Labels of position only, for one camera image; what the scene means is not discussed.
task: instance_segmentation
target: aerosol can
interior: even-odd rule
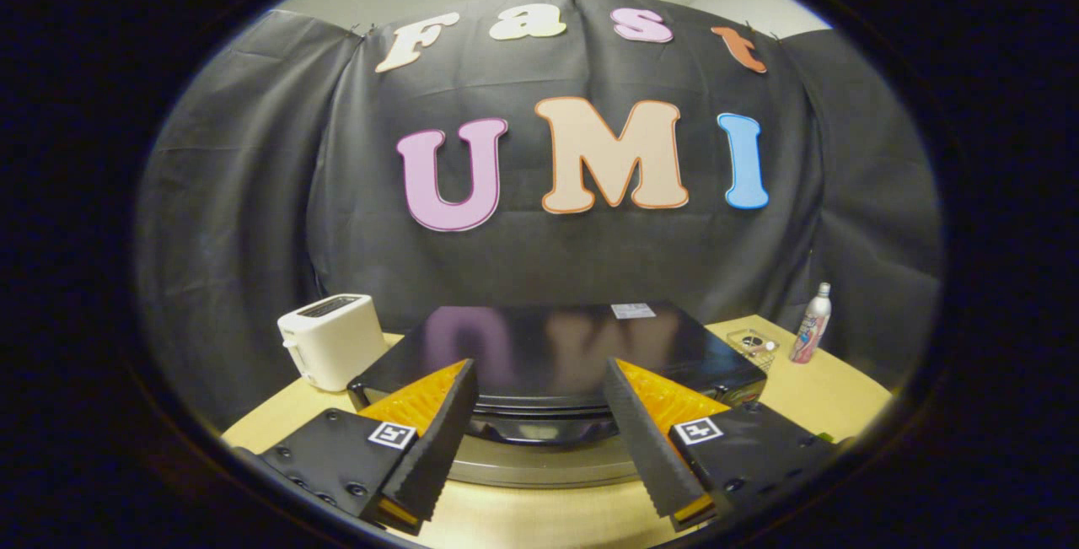
[[[791,348],[791,361],[806,363],[812,358],[821,337],[824,335],[828,319],[832,317],[832,300],[828,299],[831,291],[831,284],[821,284],[820,288],[817,288],[817,296],[814,296],[814,300],[809,300],[806,315],[802,318],[802,326],[798,326],[798,333]]]

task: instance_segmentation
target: black fabric backdrop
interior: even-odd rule
[[[494,41],[510,6],[548,2],[568,28]],[[674,32],[626,41],[610,12],[651,9]],[[297,376],[275,321],[332,292],[374,297],[384,330],[440,304],[670,299],[702,322],[753,312],[793,330],[833,285],[823,348],[886,386],[912,369],[943,270],[932,174],[887,85],[833,31],[775,41],[655,0],[472,0],[419,60],[374,72],[397,26],[366,38],[272,11],[200,72],[147,166],[139,290],[155,357],[183,399],[227,427]],[[713,26],[755,45],[738,64]],[[541,99],[583,96],[616,134],[642,99],[674,104],[689,201],[644,210],[602,196],[550,215],[550,132]],[[767,207],[729,207],[716,115],[761,125]],[[501,196],[488,222],[436,233],[408,214],[401,137],[442,129],[439,188],[470,191],[464,122],[502,118]],[[598,192],[591,177],[586,188]],[[636,179],[630,189],[636,187]]]

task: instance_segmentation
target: beige letter m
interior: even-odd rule
[[[641,180],[630,196],[637,206],[682,207],[689,200],[678,168],[679,111],[673,104],[652,99],[634,104],[620,137],[583,97],[540,100],[536,114],[550,123],[555,184],[543,198],[550,214],[576,214],[596,203],[596,195],[585,188],[583,166],[611,207],[622,203],[638,166]]]

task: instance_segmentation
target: letter u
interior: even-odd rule
[[[402,137],[397,153],[405,161],[405,196],[415,222],[438,231],[473,230],[486,222],[498,206],[498,137],[508,129],[504,119],[477,119],[457,131],[472,154],[473,191],[462,203],[438,194],[436,154],[446,134],[425,129]]]

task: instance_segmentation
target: table top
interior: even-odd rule
[[[814,434],[835,440],[853,437],[884,410],[890,394],[870,376],[817,349],[808,363],[788,359],[794,334],[751,315],[707,326],[726,339],[755,330],[778,345],[761,402]],[[400,334],[385,334],[394,345]],[[302,379],[265,400],[229,428],[222,438],[255,453],[298,429],[327,408],[351,410],[344,392],[318,390]],[[647,547],[688,534],[674,533],[659,518],[640,481],[587,489],[494,488],[447,480],[432,521],[418,537],[394,534],[434,547]]]

